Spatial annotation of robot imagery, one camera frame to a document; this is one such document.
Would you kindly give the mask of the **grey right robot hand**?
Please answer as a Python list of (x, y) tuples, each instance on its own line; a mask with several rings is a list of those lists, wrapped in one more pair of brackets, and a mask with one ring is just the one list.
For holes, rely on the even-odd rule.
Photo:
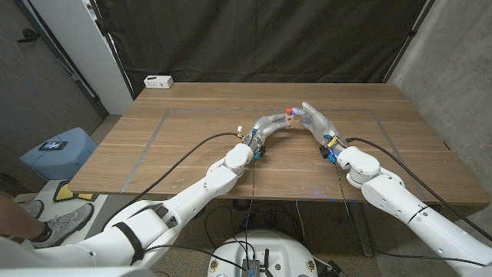
[(302, 107), (293, 108), (292, 112), (302, 117), (300, 124), (307, 128), (325, 148), (340, 153), (350, 146), (334, 124), (307, 102), (302, 102)]

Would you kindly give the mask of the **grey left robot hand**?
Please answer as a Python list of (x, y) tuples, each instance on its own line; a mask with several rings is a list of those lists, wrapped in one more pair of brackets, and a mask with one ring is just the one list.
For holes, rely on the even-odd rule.
[(244, 143), (249, 146), (252, 152), (257, 152), (269, 135), (280, 128), (290, 126), (291, 122), (285, 118), (284, 114), (263, 116), (255, 122), (251, 133), (246, 136)]

